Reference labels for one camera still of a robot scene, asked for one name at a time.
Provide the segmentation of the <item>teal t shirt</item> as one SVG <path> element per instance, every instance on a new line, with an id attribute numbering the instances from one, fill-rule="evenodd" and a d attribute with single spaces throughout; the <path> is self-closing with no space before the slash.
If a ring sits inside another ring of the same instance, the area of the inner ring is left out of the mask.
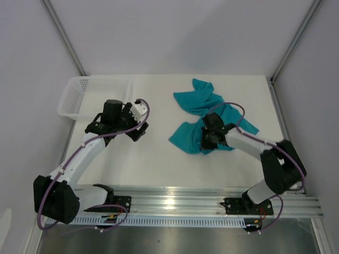
<path id="1" fill-rule="evenodd" d="M 222 96 L 214 93 L 212 83 L 194 78 L 192 86 L 194 90 L 191 92 L 180 92 L 173 95 L 181 109 L 200 118 L 195 123 L 182 123 L 169 138 L 169 141 L 185 153 L 207 155 L 212 151 L 200 149 L 202 128 L 204 127 L 203 117 L 213 111 L 221 117 L 225 124 L 236 124 L 242 116 L 242 113 L 239 112 L 242 106 L 233 102 L 226 103 Z"/>

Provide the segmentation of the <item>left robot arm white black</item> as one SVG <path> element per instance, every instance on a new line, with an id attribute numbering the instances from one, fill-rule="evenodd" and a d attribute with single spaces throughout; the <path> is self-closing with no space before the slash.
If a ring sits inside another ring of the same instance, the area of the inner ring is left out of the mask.
<path id="1" fill-rule="evenodd" d="M 111 187 L 94 184 L 79 189 L 78 181 L 92 161 L 117 136 L 125 134 L 138 141 L 148 128 L 150 106 L 144 99 L 123 103 L 109 99 L 86 127 L 78 148 L 48 176 L 39 175 L 33 182 L 34 210 L 38 227 L 42 217 L 69 224 L 79 212 L 128 214 L 129 207 L 115 200 Z"/>

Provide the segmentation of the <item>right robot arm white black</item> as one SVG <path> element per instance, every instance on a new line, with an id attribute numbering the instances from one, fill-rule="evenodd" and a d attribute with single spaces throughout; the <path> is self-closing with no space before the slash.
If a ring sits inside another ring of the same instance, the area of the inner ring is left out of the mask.
<path id="1" fill-rule="evenodd" d="M 238 149 L 257 159 L 264 179 L 242 194 L 242 208 L 255 213 L 271 197 L 281 195 L 298 182 L 304 184 L 307 172 L 289 140 L 271 142 L 260 139 L 239 126 L 225 124 L 217 113 L 203 118 L 202 150 L 214 150 L 219 145 Z"/>

